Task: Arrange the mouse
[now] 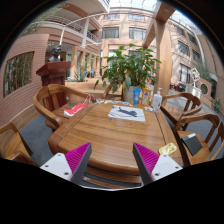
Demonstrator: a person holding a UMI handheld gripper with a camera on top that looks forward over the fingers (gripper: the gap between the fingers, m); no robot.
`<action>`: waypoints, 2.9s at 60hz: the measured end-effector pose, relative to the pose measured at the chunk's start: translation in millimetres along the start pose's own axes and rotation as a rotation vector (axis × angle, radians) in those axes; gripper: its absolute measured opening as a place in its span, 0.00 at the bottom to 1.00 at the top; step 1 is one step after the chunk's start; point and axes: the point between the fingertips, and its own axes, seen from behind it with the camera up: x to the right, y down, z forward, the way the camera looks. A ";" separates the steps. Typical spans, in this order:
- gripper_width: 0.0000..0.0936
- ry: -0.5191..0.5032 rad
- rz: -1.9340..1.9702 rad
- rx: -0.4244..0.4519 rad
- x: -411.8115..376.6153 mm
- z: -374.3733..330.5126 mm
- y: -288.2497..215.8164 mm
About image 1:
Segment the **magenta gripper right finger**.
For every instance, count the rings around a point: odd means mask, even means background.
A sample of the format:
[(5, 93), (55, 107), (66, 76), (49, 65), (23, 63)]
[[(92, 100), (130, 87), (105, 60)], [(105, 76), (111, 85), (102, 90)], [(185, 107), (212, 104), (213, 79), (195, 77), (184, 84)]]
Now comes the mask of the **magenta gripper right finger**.
[(169, 155), (159, 155), (138, 143), (133, 144), (133, 155), (143, 185), (150, 184), (182, 169)]

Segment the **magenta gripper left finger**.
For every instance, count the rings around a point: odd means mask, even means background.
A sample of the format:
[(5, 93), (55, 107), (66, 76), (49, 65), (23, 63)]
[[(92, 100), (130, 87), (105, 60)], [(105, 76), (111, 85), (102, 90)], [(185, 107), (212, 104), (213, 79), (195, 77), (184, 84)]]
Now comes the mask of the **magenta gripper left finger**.
[(91, 153), (92, 144), (86, 143), (66, 154), (55, 154), (41, 169), (79, 185)]

